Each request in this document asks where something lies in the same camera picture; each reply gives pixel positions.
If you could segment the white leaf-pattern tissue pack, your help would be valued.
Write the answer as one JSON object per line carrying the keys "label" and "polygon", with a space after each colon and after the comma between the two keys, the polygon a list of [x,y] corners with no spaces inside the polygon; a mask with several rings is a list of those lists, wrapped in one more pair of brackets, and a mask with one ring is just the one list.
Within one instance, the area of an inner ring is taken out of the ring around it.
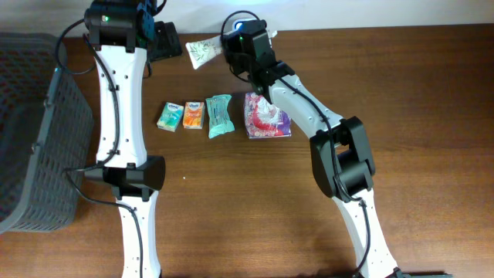
{"label": "white leaf-pattern tissue pack", "polygon": [[222,54],[220,36],[185,44],[194,70]]}

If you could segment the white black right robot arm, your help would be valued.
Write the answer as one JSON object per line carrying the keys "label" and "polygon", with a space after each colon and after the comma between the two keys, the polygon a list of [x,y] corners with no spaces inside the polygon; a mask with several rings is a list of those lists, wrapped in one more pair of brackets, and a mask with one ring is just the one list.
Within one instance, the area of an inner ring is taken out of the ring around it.
{"label": "white black right robot arm", "polygon": [[257,94],[287,113],[310,140],[313,177],[343,217],[356,256],[355,277],[401,277],[374,203],[376,168],[358,117],[344,118],[325,107],[295,71],[276,58],[267,24],[243,22],[222,32],[220,43],[235,76],[247,75]]}

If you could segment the orange Kleenex tissue pack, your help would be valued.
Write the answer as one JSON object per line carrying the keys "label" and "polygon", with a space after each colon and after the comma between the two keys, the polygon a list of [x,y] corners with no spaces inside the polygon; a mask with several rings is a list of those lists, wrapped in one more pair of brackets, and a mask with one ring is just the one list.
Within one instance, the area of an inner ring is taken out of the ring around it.
{"label": "orange Kleenex tissue pack", "polygon": [[186,129],[202,129],[204,124],[205,103],[187,102],[184,106],[183,125]]}

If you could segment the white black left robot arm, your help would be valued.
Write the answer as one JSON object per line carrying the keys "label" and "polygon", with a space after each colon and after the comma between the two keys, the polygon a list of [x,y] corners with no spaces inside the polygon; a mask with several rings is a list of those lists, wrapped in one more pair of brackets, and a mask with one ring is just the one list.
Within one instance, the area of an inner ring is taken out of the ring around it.
{"label": "white black left robot arm", "polygon": [[151,61],[181,55],[174,24],[156,22],[155,1],[94,1],[85,11],[86,37],[100,79],[100,142],[86,179],[108,185],[123,233],[124,277],[160,277],[155,211],[165,160],[147,153],[142,85]]}

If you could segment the teal toilet tissue pack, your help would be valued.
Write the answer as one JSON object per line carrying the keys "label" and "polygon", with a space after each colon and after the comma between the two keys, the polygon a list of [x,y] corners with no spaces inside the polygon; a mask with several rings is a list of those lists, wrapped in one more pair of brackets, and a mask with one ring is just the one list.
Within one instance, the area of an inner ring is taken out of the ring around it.
{"label": "teal toilet tissue pack", "polygon": [[235,130],[228,114],[228,104],[231,98],[231,95],[222,94],[206,99],[209,116],[208,137],[210,139]]}

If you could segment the green Kleenex tissue pack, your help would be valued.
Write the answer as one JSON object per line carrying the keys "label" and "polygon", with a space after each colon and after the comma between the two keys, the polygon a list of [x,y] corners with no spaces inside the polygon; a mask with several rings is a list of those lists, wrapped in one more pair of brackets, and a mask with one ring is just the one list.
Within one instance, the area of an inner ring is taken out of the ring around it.
{"label": "green Kleenex tissue pack", "polygon": [[175,132],[184,113],[184,107],[167,102],[157,121],[157,127],[162,130]]}

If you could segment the red purple tissue pack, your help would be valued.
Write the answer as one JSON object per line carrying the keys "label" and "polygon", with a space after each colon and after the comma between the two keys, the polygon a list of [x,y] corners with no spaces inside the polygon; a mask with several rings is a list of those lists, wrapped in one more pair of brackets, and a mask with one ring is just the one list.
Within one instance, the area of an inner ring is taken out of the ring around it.
{"label": "red purple tissue pack", "polygon": [[290,137],[291,118],[267,99],[247,93],[244,101],[244,121],[249,139]]}

